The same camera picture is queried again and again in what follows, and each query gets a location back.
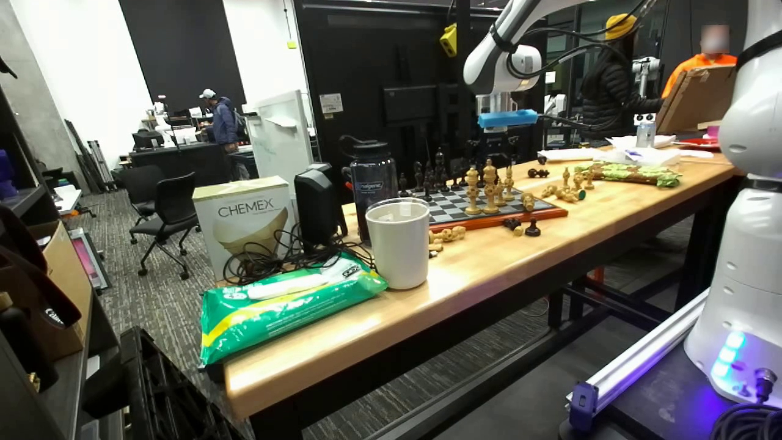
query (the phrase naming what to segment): bag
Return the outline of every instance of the bag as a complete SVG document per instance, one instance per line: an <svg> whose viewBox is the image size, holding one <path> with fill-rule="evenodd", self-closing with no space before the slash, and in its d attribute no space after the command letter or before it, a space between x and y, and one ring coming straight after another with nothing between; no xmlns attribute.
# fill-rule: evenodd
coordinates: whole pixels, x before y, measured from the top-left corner
<svg viewBox="0 0 782 440"><path fill-rule="evenodd" d="M201 369L369 300L387 281L356 254L201 295Z"/></svg>

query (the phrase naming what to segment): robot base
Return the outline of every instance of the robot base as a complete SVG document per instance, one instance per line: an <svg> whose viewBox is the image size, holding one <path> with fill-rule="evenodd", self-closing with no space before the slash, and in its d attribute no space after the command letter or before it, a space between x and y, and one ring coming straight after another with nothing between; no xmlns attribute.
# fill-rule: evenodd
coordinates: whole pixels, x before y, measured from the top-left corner
<svg viewBox="0 0 782 440"><path fill-rule="evenodd" d="M706 308L684 342L713 388L782 409L782 194L745 188L728 210Z"/></svg>

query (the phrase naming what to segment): white cup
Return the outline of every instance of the white cup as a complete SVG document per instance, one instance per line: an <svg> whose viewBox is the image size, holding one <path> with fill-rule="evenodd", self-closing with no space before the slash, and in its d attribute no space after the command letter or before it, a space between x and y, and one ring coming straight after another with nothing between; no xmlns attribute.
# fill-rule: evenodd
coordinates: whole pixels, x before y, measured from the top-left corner
<svg viewBox="0 0 782 440"><path fill-rule="evenodd" d="M420 199L389 199L369 205L364 217L371 260L389 288L404 292L426 284L431 205Z"/></svg>

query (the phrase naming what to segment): wooden plank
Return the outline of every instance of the wooden plank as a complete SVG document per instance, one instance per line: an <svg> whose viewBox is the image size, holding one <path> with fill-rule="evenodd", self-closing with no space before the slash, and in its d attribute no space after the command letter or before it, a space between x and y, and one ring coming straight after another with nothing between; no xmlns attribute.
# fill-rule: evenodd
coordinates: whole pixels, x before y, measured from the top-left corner
<svg viewBox="0 0 782 440"><path fill-rule="evenodd" d="M234 416L259 413L735 177L720 154L674 166L684 184L668 192L596 182L585 203L566 205L566 217L538 223L542 238L535 239L514 238L507 227L472 231L431 262L426 286L389 292L229 359L224 391Z"/></svg>

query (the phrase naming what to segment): office chair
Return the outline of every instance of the office chair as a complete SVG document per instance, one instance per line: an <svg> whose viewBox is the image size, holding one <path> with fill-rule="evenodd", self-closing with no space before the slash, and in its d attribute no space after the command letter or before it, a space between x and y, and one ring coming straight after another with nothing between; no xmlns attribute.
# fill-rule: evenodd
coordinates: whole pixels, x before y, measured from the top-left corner
<svg viewBox="0 0 782 440"><path fill-rule="evenodd" d="M191 277L189 264L180 258L189 254L184 247L185 238L191 236L193 227L197 227L193 192L196 192L196 174L163 178L156 184L156 194L153 194L156 215L129 231L133 236L153 238L153 243L147 247L141 258L139 277L147 277L147 258L152 254L153 247L163 249L163 254L168 254L168 260L173 260L180 267L180 278ZM172 249L167 247L167 239L179 232L184 232L179 238L180 258L172 254Z"/></svg>
<svg viewBox="0 0 782 440"><path fill-rule="evenodd" d="M138 227L139 223L147 223L153 215L153 195L156 184L163 182L163 172L158 166L129 166L122 177L128 199L133 210L138 210Z"/></svg>

